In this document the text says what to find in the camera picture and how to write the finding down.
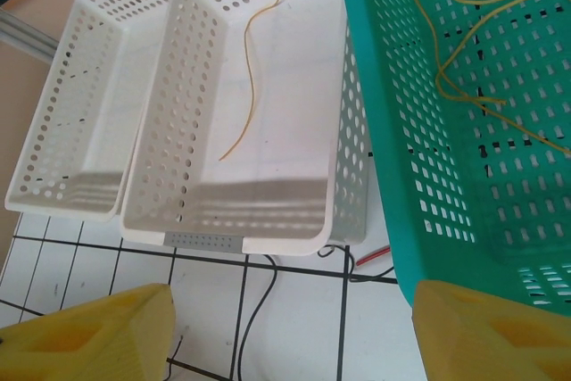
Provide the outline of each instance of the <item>black cable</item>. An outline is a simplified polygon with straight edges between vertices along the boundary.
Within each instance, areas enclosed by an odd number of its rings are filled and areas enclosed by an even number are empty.
[[[180,348],[180,345],[182,344],[182,338],[183,338],[183,336],[181,335],[180,339],[178,340],[177,348],[175,349],[175,352],[172,353],[172,357],[170,358],[170,361],[169,361],[169,374],[167,375],[166,378],[164,378],[164,381],[170,380],[170,376],[172,375],[172,361],[175,359],[175,357],[177,357],[178,349]]]
[[[329,252],[322,253],[321,251],[323,251],[324,249],[328,249]],[[394,267],[391,267],[391,268],[381,272],[380,274],[377,274],[377,275],[372,276],[372,277],[355,277],[353,275],[353,271],[355,270],[355,266],[356,266],[355,257],[349,251],[349,248],[342,247],[341,245],[336,245],[336,244],[328,244],[328,245],[325,245],[323,248],[321,248],[318,251],[318,257],[326,258],[326,257],[330,256],[331,254],[333,254],[335,249],[338,249],[338,250],[342,251],[343,253],[345,253],[347,256],[349,256],[349,260],[351,261],[351,267],[349,268],[349,282],[350,283],[366,283],[368,281],[375,281],[375,280],[378,280],[379,278],[386,276],[389,272],[394,270]]]
[[[271,289],[274,288],[274,285],[276,284],[276,280],[277,280],[276,262],[271,258],[271,256],[268,256],[267,254],[264,254],[264,256],[269,261],[269,263],[271,263],[272,266],[274,267],[274,277],[271,279],[271,282],[269,283],[269,286],[268,286],[268,289],[266,290],[266,293],[261,297],[260,302],[258,303],[258,306],[253,311],[252,316],[250,317],[250,320],[248,321],[248,324],[246,325],[246,329],[244,331],[244,336],[242,336],[242,343],[240,344],[240,352],[238,353],[238,365],[237,365],[238,366],[238,381],[242,381],[242,357],[244,355],[246,338],[248,337],[248,334],[250,333],[250,328],[252,327],[253,320],[258,315],[258,311],[260,311],[261,306],[266,301],[266,298],[268,298],[269,292],[271,292]]]

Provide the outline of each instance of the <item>green plastic basket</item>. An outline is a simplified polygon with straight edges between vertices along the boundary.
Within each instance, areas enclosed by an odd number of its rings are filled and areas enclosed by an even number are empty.
[[[419,0],[445,61],[497,4]],[[345,0],[399,284],[441,279],[571,314],[571,157],[437,93],[413,0]],[[447,70],[471,95],[571,146],[571,4],[529,0],[478,30]]]

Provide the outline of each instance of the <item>plastic basket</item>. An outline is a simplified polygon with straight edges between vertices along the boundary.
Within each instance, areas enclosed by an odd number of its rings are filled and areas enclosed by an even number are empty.
[[[9,210],[118,211],[169,0],[76,0],[6,196]]]
[[[419,0],[447,59],[497,5]],[[441,279],[571,314],[571,163],[435,90],[434,41],[413,0],[346,0],[395,269],[412,303]],[[529,0],[484,24],[447,70],[488,107],[571,146],[569,5]]]
[[[309,254],[364,237],[367,126],[343,0],[172,0],[137,140],[123,236],[244,253]]]

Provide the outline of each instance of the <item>white plastic basket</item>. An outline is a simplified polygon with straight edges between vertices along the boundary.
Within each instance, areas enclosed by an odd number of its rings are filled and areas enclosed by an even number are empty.
[[[76,0],[6,208],[109,220],[118,211],[169,0]]]
[[[367,125],[343,0],[171,0],[122,210],[123,236],[309,254],[365,230]]]

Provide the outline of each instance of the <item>white tile floor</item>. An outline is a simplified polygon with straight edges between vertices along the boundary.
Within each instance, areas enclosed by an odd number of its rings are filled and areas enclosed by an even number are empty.
[[[371,174],[368,236],[359,257],[388,244]],[[244,349],[246,381],[426,379],[411,310],[391,273],[385,282],[347,281],[343,252],[276,257],[277,282]],[[390,255],[358,269],[372,276]],[[236,380],[239,341],[273,276],[262,256],[129,243],[119,222],[24,214],[0,280],[0,327],[142,284],[169,283],[177,309],[171,380]]]

